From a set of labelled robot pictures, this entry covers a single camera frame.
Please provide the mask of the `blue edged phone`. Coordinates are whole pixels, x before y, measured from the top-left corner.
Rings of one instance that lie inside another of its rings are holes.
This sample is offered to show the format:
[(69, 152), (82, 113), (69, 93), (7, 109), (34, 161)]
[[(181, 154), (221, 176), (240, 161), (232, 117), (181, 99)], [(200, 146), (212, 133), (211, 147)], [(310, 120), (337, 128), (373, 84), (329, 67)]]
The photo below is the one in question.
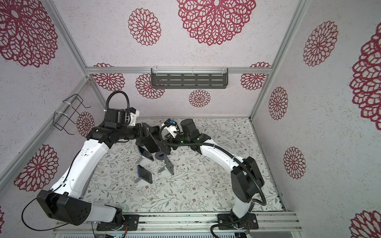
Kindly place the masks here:
[(138, 151), (142, 157), (144, 157), (150, 161), (154, 161), (152, 153), (150, 153), (148, 150), (146, 150), (142, 146), (138, 146)]

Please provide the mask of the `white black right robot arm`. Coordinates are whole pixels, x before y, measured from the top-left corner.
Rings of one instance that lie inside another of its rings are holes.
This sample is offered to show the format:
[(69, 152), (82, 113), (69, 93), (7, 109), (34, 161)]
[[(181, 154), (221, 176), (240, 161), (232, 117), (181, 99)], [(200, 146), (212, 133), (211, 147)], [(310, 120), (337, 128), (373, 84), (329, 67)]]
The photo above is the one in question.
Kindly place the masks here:
[(264, 179), (252, 157), (243, 158), (218, 145), (210, 136), (200, 133), (192, 119), (185, 119), (177, 125), (169, 120), (158, 132), (161, 142), (171, 149), (189, 147), (191, 150), (211, 159), (230, 173), (231, 187), (235, 196), (232, 214), (241, 219), (250, 213), (255, 204), (266, 206), (262, 190)]

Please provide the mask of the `black phone purple edge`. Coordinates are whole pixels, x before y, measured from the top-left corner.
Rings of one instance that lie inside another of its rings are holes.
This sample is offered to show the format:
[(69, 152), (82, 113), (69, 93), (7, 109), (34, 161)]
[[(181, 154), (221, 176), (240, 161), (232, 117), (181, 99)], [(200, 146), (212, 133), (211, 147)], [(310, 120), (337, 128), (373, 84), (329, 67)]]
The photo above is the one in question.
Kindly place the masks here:
[(157, 133), (142, 138), (141, 142), (150, 153), (162, 151), (162, 144)]

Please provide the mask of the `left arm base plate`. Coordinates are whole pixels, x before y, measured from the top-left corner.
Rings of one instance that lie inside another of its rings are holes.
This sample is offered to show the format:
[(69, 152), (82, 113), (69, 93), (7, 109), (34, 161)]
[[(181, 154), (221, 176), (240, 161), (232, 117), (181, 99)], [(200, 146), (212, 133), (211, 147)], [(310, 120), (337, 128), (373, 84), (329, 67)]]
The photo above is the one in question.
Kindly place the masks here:
[(100, 222), (96, 231), (106, 232), (106, 231), (136, 231), (138, 228), (140, 216), (131, 214), (119, 214), (112, 222)]

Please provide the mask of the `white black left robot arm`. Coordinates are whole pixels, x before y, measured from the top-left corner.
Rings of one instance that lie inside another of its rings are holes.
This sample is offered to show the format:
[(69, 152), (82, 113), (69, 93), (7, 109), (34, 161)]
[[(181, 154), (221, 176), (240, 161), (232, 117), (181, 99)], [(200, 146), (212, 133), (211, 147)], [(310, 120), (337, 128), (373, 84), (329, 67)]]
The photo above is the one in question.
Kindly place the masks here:
[(41, 190), (37, 202), (47, 217), (71, 225), (106, 223), (111, 229), (124, 224), (122, 210), (94, 205), (80, 199), (100, 159), (120, 140), (144, 140), (159, 130), (146, 123), (111, 129), (94, 127), (64, 175), (49, 190)]

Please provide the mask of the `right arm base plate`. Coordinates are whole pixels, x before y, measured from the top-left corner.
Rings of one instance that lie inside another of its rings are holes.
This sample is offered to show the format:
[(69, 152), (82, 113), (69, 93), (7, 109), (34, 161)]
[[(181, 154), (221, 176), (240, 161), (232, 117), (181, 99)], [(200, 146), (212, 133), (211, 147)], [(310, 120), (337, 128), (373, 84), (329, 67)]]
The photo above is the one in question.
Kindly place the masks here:
[(248, 213), (242, 218), (235, 217), (234, 214), (218, 214), (217, 222), (219, 230), (257, 230), (259, 224), (254, 213)]

